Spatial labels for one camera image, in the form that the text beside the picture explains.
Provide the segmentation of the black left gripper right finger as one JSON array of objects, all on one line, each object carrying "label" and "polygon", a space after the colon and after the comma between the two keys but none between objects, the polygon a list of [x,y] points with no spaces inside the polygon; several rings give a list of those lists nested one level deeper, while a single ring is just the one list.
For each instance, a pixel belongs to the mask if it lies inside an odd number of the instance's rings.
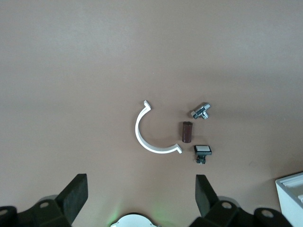
[{"label": "black left gripper right finger", "polygon": [[196,176],[195,200],[201,214],[192,227],[290,227],[282,213],[270,208],[257,208],[253,214],[233,202],[220,200],[205,175]]}]

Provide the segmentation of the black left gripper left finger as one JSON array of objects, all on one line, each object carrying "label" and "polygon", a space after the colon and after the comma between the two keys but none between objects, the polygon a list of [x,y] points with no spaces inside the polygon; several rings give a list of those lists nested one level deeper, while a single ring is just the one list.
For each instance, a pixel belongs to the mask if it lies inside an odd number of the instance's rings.
[{"label": "black left gripper left finger", "polygon": [[78,174],[55,199],[37,202],[18,213],[14,206],[0,208],[2,227],[71,227],[88,199],[87,174]]}]

